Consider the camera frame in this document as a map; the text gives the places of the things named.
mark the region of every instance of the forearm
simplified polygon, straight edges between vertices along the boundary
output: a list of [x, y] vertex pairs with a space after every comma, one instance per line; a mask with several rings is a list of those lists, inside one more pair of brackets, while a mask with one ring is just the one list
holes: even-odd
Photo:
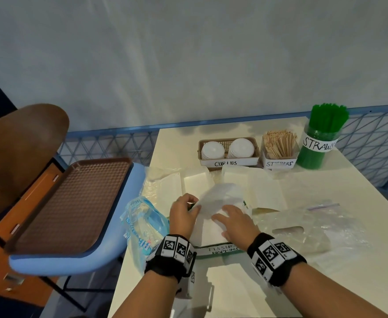
[[132, 290], [113, 318], [169, 318], [178, 281], [148, 271]]
[[305, 317], [388, 317], [306, 263], [292, 267], [282, 292]]

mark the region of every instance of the blue plastic bag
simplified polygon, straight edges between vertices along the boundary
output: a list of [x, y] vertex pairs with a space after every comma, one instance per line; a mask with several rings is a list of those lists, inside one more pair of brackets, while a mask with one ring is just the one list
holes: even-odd
[[146, 258], [169, 234], [169, 220], [144, 196], [130, 201], [120, 219], [126, 229], [128, 244], [131, 243], [135, 266], [144, 273]]

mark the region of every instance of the person's left hand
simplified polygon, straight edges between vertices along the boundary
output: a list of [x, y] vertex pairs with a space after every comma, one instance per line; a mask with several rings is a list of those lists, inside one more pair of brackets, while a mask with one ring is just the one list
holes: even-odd
[[188, 193], [178, 197], [173, 202], [169, 215], [169, 233], [171, 235], [182, 235], [187, 240], [190, 239], [193, 233], [194, 224], [201, 209], [201, 205], [199, 205], [191, 211], [188, 211], [188, 202], [196, 203], [198, 202], [198, 198]]

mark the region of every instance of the hand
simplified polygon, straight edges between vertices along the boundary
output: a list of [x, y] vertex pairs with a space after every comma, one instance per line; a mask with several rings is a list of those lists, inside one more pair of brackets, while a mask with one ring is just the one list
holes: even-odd
[[239, 249], [247, 251], [254, 239], [259, 235], [259, 228], [253, 223], [253, 220], [244, 214], [234, 205], [224, 205], [222, 207], [229, 217], [223, 214], [212, 215], [213, 221], [219, 221], [226, 227], [222, 236], [228, 241], [235, 244]]
[[178, 197], [173, 202], [169, 215], [169, 233], [171, 235], [182, 235], [187, 240], [190, 239], [193, 233], [195, 220], [201, 209], [201, 205], [199, 205], [188, 212], [188, 202], [196, 203], [198, 202], [198, 198], [188, 193]]

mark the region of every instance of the green straw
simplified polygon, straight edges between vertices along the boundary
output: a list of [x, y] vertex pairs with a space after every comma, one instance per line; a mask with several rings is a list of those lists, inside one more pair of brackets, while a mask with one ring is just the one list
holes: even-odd
[[[345, 122], [349, 119], [349, 112], [345, 106], [336, 104], [315, 105], [310, 114], [306, 134], [321, 141], [334, 141]], [[297, 158], [297, 164], [309, 170], [321, 167], [325, 153], [315, 152], [302, 147]]]

